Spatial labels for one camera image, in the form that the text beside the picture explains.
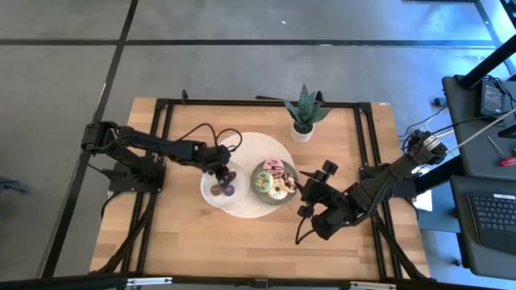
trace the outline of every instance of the donut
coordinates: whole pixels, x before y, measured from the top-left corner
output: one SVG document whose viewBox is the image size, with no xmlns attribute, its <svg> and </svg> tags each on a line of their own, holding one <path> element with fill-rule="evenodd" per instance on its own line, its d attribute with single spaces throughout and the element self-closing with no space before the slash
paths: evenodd
<svg viewBox="0 0 516 290">
<path fill-rule="evenodd" d="M 292 174 L 290 174 L 290 173 L 281 174 L 280 182 L 281 182 L 282 188 L 287 193 L 295 193 L 296 189 L 298 189 L 298 187 L 296 186 L 294 181 L 295 181 L 295 179 L 293 178 Z"/>
<path fill-rule="evenodd" d="M 274 178 L 280 178 L 283 173 L 283 162 L 278 158 L 267 159 L 264 162 L 264 170 L 271 173 Z"/>
<path fill-rule="evenodd" d="M 262 171 L 258 173 L 258 175 L 255 178 L 255 186 L 256 189 L 258 189 L 261 193 L 267 193 L 274 184 L 274 178 L 273 175 L 269 172 Z"/>
<path fill-rule="evenodd" d="M 223 191 L 226 197 L 230 197 L 235 194 L 235 186 L 229 184 L 226 188 L 223 189 Z"/>
<path fill-rule="evenodd" d="M 280 201 L 287 197 L 289 193 L 287 193 L 283 188 L 281 187 L 281 183 L 276 182 L 271 188 L 271 190 L 268 191 L 268 196 L 272 198 L 275 201 Z"/>
<path fill-rule="evenodd" d="M 229 176 L 231 177 L 231 179 L 235 179 L 236 178 L 236 170 L 230 169 Z"/>
<path fill-rule="evenodd" d="M 216 184 L 210 188 L 210 193 L 214 197 L 218 197 L 223 192 L 223 189 L 220 187 L 220 185 Z"/>
</svg>

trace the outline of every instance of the succulent plant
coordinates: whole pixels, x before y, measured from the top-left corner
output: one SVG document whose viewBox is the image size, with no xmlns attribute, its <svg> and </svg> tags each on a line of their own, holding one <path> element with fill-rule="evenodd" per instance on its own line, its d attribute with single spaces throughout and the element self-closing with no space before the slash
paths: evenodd
<svg viewBox="0 0 516 290">
<path fill-rule="evenodd" d="M 312 131 L 314 123 L 323 120 L 331 109 L 321 108 L 324 103 L 323 93 L 318 91 L 308 94 L 306 85 L 303 84 L 299 95 L 298 107 L 292 105 L 289 100 L 283 100 L 290 117 L 294 120 L 293 127 L 300 134 L 307 134 Z"/>
</svg>

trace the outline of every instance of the pink frosted donut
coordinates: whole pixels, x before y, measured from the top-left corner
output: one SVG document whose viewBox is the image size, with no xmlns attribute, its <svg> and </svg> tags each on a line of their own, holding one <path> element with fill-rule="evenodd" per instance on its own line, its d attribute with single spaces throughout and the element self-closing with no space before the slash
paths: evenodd
<svg viewBox="0 0 516 290">
<path fill-rule="evenodd" d="M 264 162 L 264 171 L 270 172 L 274 178 L 280 178 L 283 169 L 283 162 L 278 158 L 267 159 Z"/>
</svg>

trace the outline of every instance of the screwdriver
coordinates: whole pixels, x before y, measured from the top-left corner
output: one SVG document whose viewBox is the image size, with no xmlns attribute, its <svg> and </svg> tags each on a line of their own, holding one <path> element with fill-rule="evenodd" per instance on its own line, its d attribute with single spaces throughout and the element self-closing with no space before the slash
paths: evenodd
<svg viewBox="0 0 516 290">
<path fill-rule="evenodd" d="M 498 165 L 502 167 L 509 167 L 516 165 L 516 157 L 507 157 L 507 155 L 500 149 L 500 147 L 491 139 L 491 137 L 487 136 L 487 139 L 491 142 L 491 144 L 498 150 L 500 153 L 500 157 L 503 156 L 503 158 L 500 158 L 500 162 Z"/>
</svg>

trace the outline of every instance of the red handle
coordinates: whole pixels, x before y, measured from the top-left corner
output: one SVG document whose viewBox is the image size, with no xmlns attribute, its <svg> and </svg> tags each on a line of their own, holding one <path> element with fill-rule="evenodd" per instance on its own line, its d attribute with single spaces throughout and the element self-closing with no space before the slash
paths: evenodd
<svg viewBox="0 0 516 290">
<path fill-rule="evenodd" d="M 498 165 L 503 166 L 503 167 L 509 167 L 509 166 L 516 165 L 516 157 L 505 158 L 504 160 L 500 161 L 500 163 Z"/>
</svg>

